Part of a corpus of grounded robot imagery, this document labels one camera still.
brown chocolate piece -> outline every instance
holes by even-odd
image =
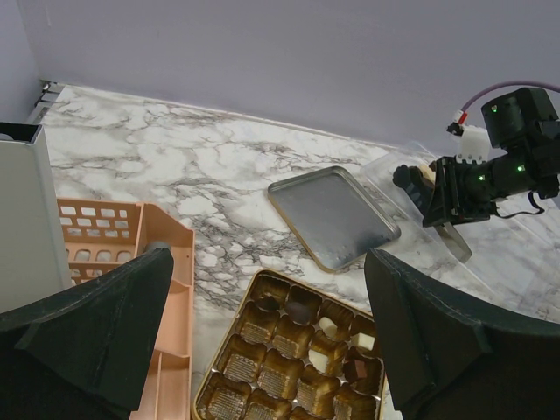
[[[368,377],[368,371],[366,370],[366,363],[363,360],[350,360],[347,361],[342,367],[344,376],[348,383],[354,383],[360,379],[365,379]]]
[[[280,304],[272,296],[261,297],[255,301],[255,305],[263,311],[277,311],[280,309]]]
[[[307,306],[298,302],[288,302],[286,313],[296,324],[306,326],[312,320],[312,313]]]

marble table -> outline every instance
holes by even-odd
[[[193,393],[250,278],[262,267],[369,310],[363,261],[337,274],[321,271],[268,202],[266,187],[331,165],[344,166],[366,186],[361,167],[393,149],[85,87],[65,87],[43,124],[59,196],[152,201],[196,229]],[[476,297],[560,321],[555,206],[539,218],[462,227],[480,256],[464,265],[433,232],[370,191],[402,230],[384,247],[388,252]],[[507,205],[526,206],[522,200]],[[401,418],[387,394],[384,418]]]

gray wall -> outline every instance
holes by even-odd
[[[40,92],[17,0],[0,0],[0,121],[24,122]]]
[[[435,150],[486,85],[560,82],[557,0],[19,2],[47,79]]]

black cable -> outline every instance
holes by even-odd
[[[519,214],[528,214],[529,216],[536,216],[538,214],[543,214],[544,209],[541,206],[539,206],[538,204],[536,204],[535,193],[531,191],[531,192],[529,192],[529,194],[527,194],[527,197],[528,197],[528,202],[531,203],[531,206],[533,206],[533,208],[538,209],[536,212],[534,212],[534,213],[531,213],[531,212],[517,212],[517,213],[508,214],[507,216],[502,216],[498,213],[498,209],[496,209],[495,215],[498,216],[501,219],[511,219],[512,217],[515,217]]]

orange plastic basket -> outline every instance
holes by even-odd
[[[173,276],[140,409],[132,420],[188,420],[194,306],[194,231],[151,203],[58,199],[71,277],[81,284],[140,256],[150,242],[171,245]]]

